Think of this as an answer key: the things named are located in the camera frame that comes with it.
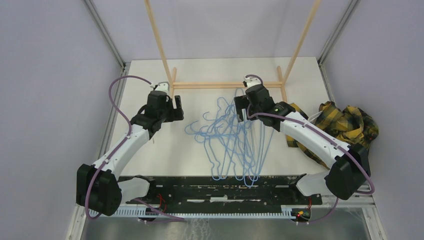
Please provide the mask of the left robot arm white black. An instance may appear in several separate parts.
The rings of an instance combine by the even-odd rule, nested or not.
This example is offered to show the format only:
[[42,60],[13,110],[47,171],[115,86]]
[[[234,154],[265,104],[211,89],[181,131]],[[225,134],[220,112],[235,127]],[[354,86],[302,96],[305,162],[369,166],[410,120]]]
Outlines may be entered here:
[[76,203],[84,207],[88,218],[112,216],[123,203],[148,194],[150,181],[132,177],[119,181],[136,152],[151,140],[163,123],[182,121],[184,111],[180,95],[171,99],[166,92],[152,90],[137,114],[129,121],[121,140],[91,165],[82,164],[76,173]]

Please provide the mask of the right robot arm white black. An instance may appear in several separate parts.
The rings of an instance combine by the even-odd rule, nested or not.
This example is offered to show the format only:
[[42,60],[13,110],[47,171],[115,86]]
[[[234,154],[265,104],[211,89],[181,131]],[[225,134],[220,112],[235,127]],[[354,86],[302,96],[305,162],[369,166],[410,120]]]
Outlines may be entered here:
[[349,144],[332,137],[304,118],[294,107],[281,101],[275,103],[260,80],[244,80],[245,94],[234,98],[238,122],[245,118],[259,120],[265,126],[294,138],[322,160],[329,169],[304,174],[294,184],[304,196],[334,195],[348,200],[368,183],[375,191],[367,149],[360,143]]

